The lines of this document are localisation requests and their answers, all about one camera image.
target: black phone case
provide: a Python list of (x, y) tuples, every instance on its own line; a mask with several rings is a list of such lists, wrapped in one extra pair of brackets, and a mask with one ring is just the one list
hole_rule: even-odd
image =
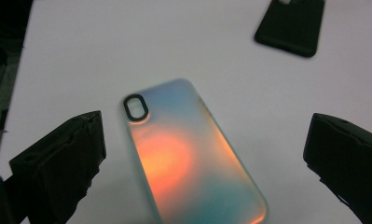
[(324, 0), (272, 0), (255, 41), (303, 57), (315, 55), (324, 12)]

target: table surface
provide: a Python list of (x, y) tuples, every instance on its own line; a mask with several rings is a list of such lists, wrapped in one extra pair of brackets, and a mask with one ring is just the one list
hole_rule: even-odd
[(311, 59), (254, 42), (268, 5), (34, 1), (0, 175), (8, 178), (10, 159), (69, 118), (101, 110), (107, 158), (68, 223), (152, 223), (119, 104), (129, 93), (184, 77), (265, 195), (267, 223), (360, 223), (302, 153), (315, 112), (372, 132), (372, 0), (327, 1)]

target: glossy surface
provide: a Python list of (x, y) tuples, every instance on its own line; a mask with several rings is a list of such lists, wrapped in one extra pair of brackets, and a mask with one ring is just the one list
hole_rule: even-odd
[(149, 114), (129, 131), (163, 223), (260, 223), (267, 206), (192, 85), (138, 92)]

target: black object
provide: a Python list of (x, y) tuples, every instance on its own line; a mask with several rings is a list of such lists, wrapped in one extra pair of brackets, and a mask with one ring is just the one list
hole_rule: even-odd
[(10, 161), (13, 176), (0, 180), (0, 218), (12, 216), (0, 223), (66, 223), (105, 156), (100, 111), (67, 120)]
[(272, 0), (255, 41), (303, 57), (317, 50), (324, 0)]
[(314, 114), (304, 160), (364, 224), (372, 224), (372, 133)]

